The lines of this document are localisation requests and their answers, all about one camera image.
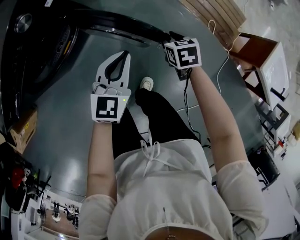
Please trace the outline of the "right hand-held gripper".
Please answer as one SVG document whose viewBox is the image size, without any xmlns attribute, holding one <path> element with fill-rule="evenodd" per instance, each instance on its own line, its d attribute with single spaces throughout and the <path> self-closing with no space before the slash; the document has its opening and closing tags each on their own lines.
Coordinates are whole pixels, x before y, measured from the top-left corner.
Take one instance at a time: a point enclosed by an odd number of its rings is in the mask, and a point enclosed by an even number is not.
<svg viewBox="0 0 300 240">
<path fill-rule="evenodd" d="M 166 43 L 164 50 L 167 62 L 176 69 L 180 81 L 187 79 L 192 68 L 202 65 L 200 47 L 196 38 Z"/>
</svg>

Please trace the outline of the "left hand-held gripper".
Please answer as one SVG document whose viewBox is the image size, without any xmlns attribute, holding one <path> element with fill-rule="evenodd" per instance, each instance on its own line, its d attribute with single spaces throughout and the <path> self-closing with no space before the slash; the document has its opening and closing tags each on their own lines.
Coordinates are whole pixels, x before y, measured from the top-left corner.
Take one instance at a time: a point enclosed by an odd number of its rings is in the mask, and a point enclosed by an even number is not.
<svg viewBox="0 0 300 240">
<path fill-rule="evenodd" d="M 91 115 L 95 122 L 120 123 L 131 96 L 131 90 L 127 89 L 130 63 L 130 53 L 122 51 L 113 54 L 98 67 L 90 95 Z"/>
</svg>

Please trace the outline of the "person's left forearm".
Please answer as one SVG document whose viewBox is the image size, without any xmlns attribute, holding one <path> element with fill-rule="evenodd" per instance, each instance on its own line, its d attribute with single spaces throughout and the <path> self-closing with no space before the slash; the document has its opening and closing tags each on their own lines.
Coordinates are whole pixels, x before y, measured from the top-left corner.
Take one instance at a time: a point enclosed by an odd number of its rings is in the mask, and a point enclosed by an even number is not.
<svg viewBox="0 0 300 240">
<path fill-rule="evenodd" d="M 94 123 L 88 157 L 86 196 L 106 195 L 117 200 L 112 125 Z"/>
</svg>

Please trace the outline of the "person's right forearm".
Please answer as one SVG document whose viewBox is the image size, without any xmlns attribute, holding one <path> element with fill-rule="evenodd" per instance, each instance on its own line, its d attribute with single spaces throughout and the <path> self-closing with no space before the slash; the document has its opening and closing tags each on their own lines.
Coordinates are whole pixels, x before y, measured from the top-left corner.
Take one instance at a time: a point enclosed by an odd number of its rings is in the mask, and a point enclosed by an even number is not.
<svg viewBox="0 0 300 240">
<path fill-rule="evenodd" d="M 194 67 L 190 81 L 211 143 L 217 171 L 247 155 L 237 122 L 212 80 L 201 67 Z"/>
</svg>

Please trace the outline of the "black appliance cabinet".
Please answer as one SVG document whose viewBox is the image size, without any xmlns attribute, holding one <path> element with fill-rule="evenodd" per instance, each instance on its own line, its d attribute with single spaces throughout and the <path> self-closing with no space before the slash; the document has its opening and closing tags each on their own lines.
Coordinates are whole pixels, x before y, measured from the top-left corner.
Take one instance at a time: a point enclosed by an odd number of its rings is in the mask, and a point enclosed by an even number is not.
<svg viewBox="0 0 300 240">
<path fill-rule="evenodd" d="M 46 90 L 69 56 L 78 28 L 68 15 L 75 0 L 0 0 L 0 130 L 8 132 Z M 18 16 L 32 24 L 16 33 Z"/>
</svg>

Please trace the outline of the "person's white shoe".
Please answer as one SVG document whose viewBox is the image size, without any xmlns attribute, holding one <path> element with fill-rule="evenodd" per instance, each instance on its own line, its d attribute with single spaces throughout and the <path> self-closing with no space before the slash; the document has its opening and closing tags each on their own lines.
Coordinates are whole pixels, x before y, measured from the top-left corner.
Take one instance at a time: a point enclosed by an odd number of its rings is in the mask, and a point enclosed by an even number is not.
<svg viewBox="0 0 300 240">
<path fill-rule="evenodd" d="M 150 77 L 144 77 L 140 83 L 140 89 L 146 89 L 148 91 L 152 91 L 154 86 L 153 79 Z"/>
</svg>

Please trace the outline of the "stack of wooden boards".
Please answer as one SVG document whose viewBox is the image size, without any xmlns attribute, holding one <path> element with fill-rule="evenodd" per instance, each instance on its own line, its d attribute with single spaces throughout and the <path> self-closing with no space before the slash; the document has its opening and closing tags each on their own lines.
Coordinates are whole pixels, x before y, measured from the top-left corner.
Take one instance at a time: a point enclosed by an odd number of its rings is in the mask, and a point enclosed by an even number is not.
<svg viewBox="0 0 300 240">
<path fill-rule="evenodd" d="M 204 24 L 216 23 L 215 35 L 220 41 L 229 42 L 239 33 L 245 22 L 241 9 L 234 0 L 179 0 L 181 4 Z"/>
</svg>

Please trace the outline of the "person's black trousers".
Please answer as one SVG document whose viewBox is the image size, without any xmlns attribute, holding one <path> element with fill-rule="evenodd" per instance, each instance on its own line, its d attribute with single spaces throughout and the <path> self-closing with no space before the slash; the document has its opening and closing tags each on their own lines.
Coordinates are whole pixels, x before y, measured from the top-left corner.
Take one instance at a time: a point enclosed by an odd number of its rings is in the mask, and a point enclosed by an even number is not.
<svg viewBox="0 0 300 240">
<path fill-rule="evenodd" d="M 152 140 L 166 143 L 180 139 L 199 139 L 186 126 L 170 103 L 159 93 L 147 89 L 135 92 L 135 102 L 148 117 Z M 133 117 L 125 109 L 119 124 L 112 124 L 113 157 L 137 150 L 142 140 Z"/>
</svg>

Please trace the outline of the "brown and white cabinet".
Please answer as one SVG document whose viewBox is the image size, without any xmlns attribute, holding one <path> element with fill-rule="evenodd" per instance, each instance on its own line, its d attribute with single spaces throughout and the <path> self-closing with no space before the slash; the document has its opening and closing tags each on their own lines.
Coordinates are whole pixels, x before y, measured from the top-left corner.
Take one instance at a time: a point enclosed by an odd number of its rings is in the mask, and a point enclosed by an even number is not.
<svg viewBox="0 0 300 240">
<path fill-rule="evenodd" d="M 230 55 L 251 65 L 242 78 L 245 81 L 255 73 L 258 84 L 253 86 L 246 82 L 247 88 L 260 97 L 270 110 L 274 110 L 280 101 L 285 101 L 289 89 L 283 45 L 281 42 L 248 33 L 241 33 L 240 37 L 247 38 L 248 41 L 238 52 L 231 51 Z"/>
</svg>

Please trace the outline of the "brown cardboard box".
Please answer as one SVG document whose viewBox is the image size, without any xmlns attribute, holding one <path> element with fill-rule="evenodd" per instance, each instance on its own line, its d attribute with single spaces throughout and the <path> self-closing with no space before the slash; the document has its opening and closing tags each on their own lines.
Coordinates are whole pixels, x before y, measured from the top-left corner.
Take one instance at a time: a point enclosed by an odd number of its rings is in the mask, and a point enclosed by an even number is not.
<svg viewBox="0 0 300 240">
<path fill-rule="evenodd" d="M 37 119 L 38 110 L 37 108 L 32 108 L 26 111 L 10 130 L 11 136 L 15 142 L 15 148 L 20 154 L 24 153 L 29 141 L 36 131 Z"/>
</svg>

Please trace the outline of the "person's white blouse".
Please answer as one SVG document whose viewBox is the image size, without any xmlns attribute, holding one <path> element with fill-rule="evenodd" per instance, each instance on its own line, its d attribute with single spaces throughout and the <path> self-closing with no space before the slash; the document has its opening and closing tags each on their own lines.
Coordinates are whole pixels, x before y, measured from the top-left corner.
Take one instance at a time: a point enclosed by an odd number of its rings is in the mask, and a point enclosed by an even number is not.
<svg viewBox="0 0 300 240">
<path fill-rule="evenodd" d="M 93 195 L 80 210 L 81 240 L 145 240 L 179 227 L 214 240 L 256 240 L 268 226 L 264 197 L 247 160 L 217 172 L 217 185 L 199 142 L 183 139 L 147 146 L 115 159 L 117 199 Z"/>
</svg>

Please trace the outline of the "black box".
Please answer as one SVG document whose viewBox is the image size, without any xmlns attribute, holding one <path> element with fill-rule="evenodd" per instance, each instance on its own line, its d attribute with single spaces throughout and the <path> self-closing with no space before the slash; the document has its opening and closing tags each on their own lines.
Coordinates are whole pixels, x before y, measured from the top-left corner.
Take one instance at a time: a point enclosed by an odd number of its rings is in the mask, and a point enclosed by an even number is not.
<svg viewBox="0 0 300 240">
<path fill-rule="evenodd" d="M 265 147 L 252 151 L 248 155 L 248 160 L 256 172 L 262 191 L 271 186 L 280 175 Z"/>
</svg>

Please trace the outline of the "black metal frame shelf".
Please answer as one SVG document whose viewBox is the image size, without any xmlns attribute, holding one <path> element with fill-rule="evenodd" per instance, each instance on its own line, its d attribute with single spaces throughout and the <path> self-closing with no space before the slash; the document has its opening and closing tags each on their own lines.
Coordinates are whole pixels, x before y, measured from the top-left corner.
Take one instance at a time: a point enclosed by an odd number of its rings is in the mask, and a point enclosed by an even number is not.
<svg viewBox="0 0 300 240">
<path fill-rule="evenodd" d="M 277 104 L 273 110 L 270 110 L 269 106 L 263 101 L 255 107 L 265 132 L 274 140 L 284 138 L 289 132 L 291 121 L 290 113 L 280 104 Z"/>
</svg>

